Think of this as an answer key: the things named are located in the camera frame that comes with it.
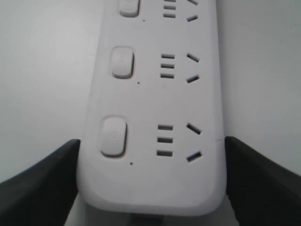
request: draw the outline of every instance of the white background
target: white background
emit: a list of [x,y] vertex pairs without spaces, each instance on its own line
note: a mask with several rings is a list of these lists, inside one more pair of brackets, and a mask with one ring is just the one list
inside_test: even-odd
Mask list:
[[[301,1],[217,0],[225,134],[301,175]],[[0,0],[0,181],[81,138],[102,0]],[[76,201],[68,226],[125,215]],[[237,225],[227,200],[170,225]]]

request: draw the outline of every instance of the outlet slot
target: outlet slot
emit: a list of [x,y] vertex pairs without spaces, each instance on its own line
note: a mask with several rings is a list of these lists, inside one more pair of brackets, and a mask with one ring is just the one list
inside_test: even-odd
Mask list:
[[161,54],[161,57],[163,59],[174,59],[174,55],[173,54]]
[[202,133],[202,131],[199,128],[191,125],[190,123],[188,123],[186,127],[189,128],[190,130],[192,130],[193,132],[195,132],[198,135],[200,135]]
[[157,156],[172,157],[173,152],[170,152],[170,151],[157,151]]
[[164,9],[175,10],[176,7],[175,6],[164,6]]
[[168,126],[168,125],[158,125],[158,129],[159,130],[174,130],[174,127],[173,126]]
[[191,83],[191,82],[196,81],[196,80],[199,80],[199,75],[196,75],[196,76],[193,76],[191,78],[188,78],[186,81],[188,83]]
[[172,138],[166,138],[166,137],[158,137],[158,143],[167,143],[167,144],[172,144],[173,143]]
[[164,13],[163,17],[166,17],[166,18],[175,18],[175,14]]
[[202,153],[201,152],[197,152],[197,153],[195,153],[195,154],[187,157],[187,161],[188,162],[192,162],[192,161],[194,161],[194,160],[196,160],[196,159],[198,159],[200,157],[202,157]]
[[161,68],[174,69],[174,65],[171,65],[171,64],[161,64]]
[[186,56],[197,63],[199,62],[199,58],[192,55],[191,53],[188,53]]
[[195,0],[187,0],[188,2],[191,2],[192,4],[195,4],[196,6],[198,5],[198,2]]
[[174,79],[174,74],[160,74],[162,79]]
[[194,16],[188,17],[188,18],[187,18],[187,21],[188,21],[188,22],[191,22],[191,21],[194,21],[194,20],[196,20],[196,19],[198,19],[198,16],[197,16],[197,15],[194,15]]

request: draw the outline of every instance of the power socket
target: power socket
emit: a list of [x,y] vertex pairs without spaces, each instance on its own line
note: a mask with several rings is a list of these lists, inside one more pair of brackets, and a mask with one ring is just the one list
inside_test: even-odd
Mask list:
[[[226,187],[215,0],[140,0],[133,17],[120,14],[119,1],[105,4],[79,193],[103,210],[207,214]],[[115,48],[133,53],[132,75],[124,79],[112,74]],[[121,122],[108,136],[115,156],[102,153],[113,118]]]

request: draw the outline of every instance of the power strip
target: power strip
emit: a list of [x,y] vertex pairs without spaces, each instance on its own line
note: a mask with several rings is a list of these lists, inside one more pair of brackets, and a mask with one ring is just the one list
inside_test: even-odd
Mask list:
[[78,164],[90,205],[194,216],[225,195],[215,0],[107,0]]

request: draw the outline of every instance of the switch button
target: switch button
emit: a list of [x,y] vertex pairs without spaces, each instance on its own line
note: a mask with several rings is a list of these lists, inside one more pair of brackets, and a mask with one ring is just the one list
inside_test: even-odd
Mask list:
[[125,17],[138,16],[139,0],[119,0],[119,12]]
[[132,49],[118,47],[113,50],[111,57],[112,74],[118,79],[128,79],[133,74],[134,53]]
[[111,117],[104,121],[101,132],[101,152],[107,157],[119,157],[125,151],[127,123],[122,118]]

